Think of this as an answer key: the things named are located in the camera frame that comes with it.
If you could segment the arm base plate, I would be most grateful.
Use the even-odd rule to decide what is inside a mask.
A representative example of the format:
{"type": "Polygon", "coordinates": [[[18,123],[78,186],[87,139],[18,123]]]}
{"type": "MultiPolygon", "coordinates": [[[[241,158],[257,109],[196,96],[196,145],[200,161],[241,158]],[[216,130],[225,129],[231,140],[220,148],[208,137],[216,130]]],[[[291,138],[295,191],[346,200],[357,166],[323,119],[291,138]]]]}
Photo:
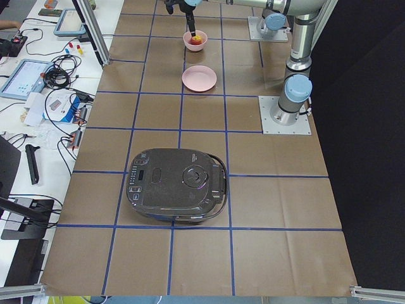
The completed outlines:
{"type": "Polygon", "coordinates": [[[249,16],[247,18],[249,26],[249,36],[251,41],[257,42],[287,42],[287,29],[269,29],[265,24],[265,19],[261,16],[249,16]]]}
{"type": "Polygon", "coordinates": [[[264,135],[310,136],[308,113],[305,106],[296,113],[284,112],[278,96],[258,96],[262,132],[264,135]]]}

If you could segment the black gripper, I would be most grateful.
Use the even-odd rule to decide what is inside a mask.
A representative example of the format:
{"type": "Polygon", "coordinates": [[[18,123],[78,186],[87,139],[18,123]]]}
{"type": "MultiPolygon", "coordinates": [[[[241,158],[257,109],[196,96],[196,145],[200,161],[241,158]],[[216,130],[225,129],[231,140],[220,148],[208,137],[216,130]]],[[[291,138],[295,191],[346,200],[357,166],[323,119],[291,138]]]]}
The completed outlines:
{"type": "Polygon", "coordinates": [[[185,14],[187,26],[192,37],[196,36],[196,27],[193,14],[194,9],[195,7],[187,4],[185,0],[180,2],[180,11],[185,14]]]}

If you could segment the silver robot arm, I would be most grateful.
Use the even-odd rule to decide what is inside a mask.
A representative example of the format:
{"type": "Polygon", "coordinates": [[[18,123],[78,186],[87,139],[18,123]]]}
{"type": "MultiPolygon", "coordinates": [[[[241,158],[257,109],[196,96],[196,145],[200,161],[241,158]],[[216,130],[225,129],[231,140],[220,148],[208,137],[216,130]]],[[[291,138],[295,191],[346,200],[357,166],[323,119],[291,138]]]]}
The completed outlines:
{"type": "Polygon", "coordinates": [[[281,13],[262,14],[256,29],[261,35],[272,36],[285,26],[287,18],[281,13]]]}
{"type": "Polygon", "coordinates": [[[285,63],[282,93],[270,110],[271,119],[283,126],[298,121],[301,106],[309,100],[311,52],[330,18],[337,1],[224,1],[227,5],[271,10],[294,18],[290,56],[285,63]]]}

